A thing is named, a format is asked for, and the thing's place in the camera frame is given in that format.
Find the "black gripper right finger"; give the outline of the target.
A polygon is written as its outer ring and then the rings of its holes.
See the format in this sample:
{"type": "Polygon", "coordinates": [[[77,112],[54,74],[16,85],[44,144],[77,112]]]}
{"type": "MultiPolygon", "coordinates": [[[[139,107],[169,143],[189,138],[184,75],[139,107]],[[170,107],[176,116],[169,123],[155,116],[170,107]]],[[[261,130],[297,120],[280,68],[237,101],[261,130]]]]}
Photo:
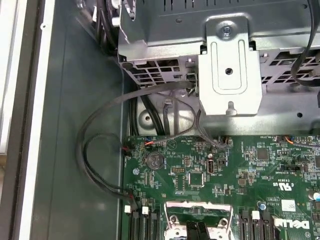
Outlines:
{"type": "Polygon", "coordinates": [[[198,236],[199,240],[210,240],[210,234],[206,224],[202,221],[198,223],[198,236]]]}

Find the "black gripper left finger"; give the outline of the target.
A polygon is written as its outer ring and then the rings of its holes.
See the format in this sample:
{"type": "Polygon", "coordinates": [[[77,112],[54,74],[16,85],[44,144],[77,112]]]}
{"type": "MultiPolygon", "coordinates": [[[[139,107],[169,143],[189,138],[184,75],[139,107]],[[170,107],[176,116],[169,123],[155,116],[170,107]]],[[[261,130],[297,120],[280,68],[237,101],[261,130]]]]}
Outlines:
{"type": "Polygon", "coordinates": [[[186,239],[199,240],[198,225],[195,221],[186,222],[186,239]]]}

